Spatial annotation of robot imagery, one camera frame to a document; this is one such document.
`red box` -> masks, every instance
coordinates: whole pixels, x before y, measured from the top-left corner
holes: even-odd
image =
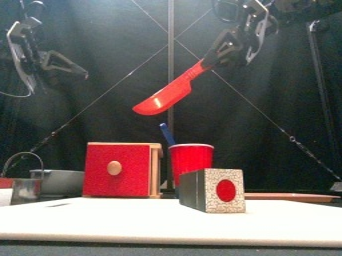
[[[162,145],[90,142],[83,196],[161,196]]]

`wooden knob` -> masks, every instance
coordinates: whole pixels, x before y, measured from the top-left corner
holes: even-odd
[[[107,171],[111,175],[118,175],[122,172],[123,166],[118,161],[111,161],[107,166]]]

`red dot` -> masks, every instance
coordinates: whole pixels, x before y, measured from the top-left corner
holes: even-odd
[[[230,180],[222,180],[217,186],[217,195],[223,202],[230,202],[237,195],[235,185]]]

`red cup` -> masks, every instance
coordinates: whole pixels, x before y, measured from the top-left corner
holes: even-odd
[[[177,144],[170,148],[175,186],[183,173],[211,168],[214,147],[209,144]]]

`black backdrop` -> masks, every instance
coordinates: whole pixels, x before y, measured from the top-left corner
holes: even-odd
[[[0,164],[15,153],[28,151],[71,119],[36,152],[46,168],[83,171],[87,142],[94,141],[157,142],[163,144],[167,154],[159,130],[159,124],[167,122],[167,113],[141,116],[131,108],[169,81],[169,2],[50,0],[46,3],[48,10],[42,18],[46,41],[40,47],[66,55],[89,70],[90,78],[75,81],[62,74],[58,83],[39,87],[28,98],[0,95]],[[19,19],[19,12],[15,1],[3,0],[0,4],[4,32]],[[171,57],[177,77],[203,57],[229,25],[217,19],[209,0],[175,1],[174,7]],[[330,29],[318,34],[318,43],[340,147],[341,14],[329,17],[328,22]],[[26,87],[11,65],[3,62],[2,91],[24,94]],[[177,142],[213,144],[214,166],[243,169],[246,190],[329,190],[336,181],[333,176],[280,130],[281,127],[296,136],[342,175],[328,138],[306,24],[294,24],[270,35],[247,67],[231,70],[222,67],[215,71],[226,82],[213,72],[205,73],[193,82],[193,93],[175,105]],[[10,171],[10,176],[26,176],[27,170],[38,167],[36,161],[27,159]],[[162,182],[166,170],[167,157],[162,160]]]

